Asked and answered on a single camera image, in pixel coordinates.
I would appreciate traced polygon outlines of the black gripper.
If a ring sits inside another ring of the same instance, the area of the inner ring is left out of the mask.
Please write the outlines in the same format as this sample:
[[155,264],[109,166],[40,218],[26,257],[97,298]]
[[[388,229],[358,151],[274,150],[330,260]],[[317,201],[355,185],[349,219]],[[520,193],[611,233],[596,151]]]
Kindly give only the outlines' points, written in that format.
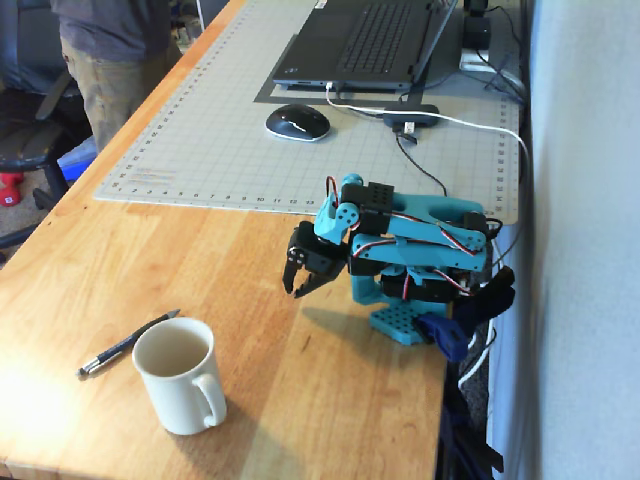
[[336,245],[324,240],[315,234],[313,223],[301,221],[294,228],[288,245],[288,259],[282,277],[285,292],[293,292],[295,277],[302,268],[311,273],[293,292],[295,298],[332,282],[341,273],[348,256],[346,243]]

